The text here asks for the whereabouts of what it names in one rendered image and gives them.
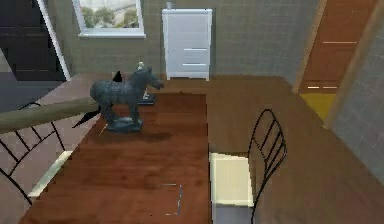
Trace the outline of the white chest of drawers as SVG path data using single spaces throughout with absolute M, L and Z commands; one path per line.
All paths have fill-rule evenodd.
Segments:
M 163 9 L 166 77 L 209 80 L 212 9 Z

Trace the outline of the dark grey horse statue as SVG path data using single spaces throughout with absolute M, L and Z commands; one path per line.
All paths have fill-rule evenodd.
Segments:
M 140 118 L 138 104 L 148 85 L 157 90 L 164 87 L 164 82 L 152 73 L 151 67 L 136 70 L 127 80 L 124 80 L 118 71 L 112 80 L 95 81 L 90 88 L 90 96 L 98 104 L 98 108 L 85 113 L 74 128 L 100 114 L 106 120 L 109 131 L 139 132 L 143 120 Z M 127 105 L 130 116 L 116 115 L 113 111 L 114 105 Z

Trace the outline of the brown wooden table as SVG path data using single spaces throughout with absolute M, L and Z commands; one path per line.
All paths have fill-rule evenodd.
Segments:
M 19 224 L 212 224 L 203 94 L 160 94 L 138 133 L 98 121 Z

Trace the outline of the white framed window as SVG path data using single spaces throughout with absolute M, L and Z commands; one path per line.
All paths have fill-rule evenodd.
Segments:
M 144 0 L 72 0 L 79 37 L 145 38 Z

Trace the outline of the olive green cylinder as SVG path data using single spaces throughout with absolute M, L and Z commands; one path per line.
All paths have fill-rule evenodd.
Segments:
M 77 116 L 97 108 L 98 104 L 87 97 L 0 113 L 0 134 Z

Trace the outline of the brown wooden door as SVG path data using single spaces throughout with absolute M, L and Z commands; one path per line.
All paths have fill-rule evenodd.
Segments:
M 327 0 L 300 93 L 336 92 L 378 0 Z

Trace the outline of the black room door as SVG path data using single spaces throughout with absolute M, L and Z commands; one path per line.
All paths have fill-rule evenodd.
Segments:
M 0 49 L 17 81 L 65 81 L 37 0 L 0 0 Z

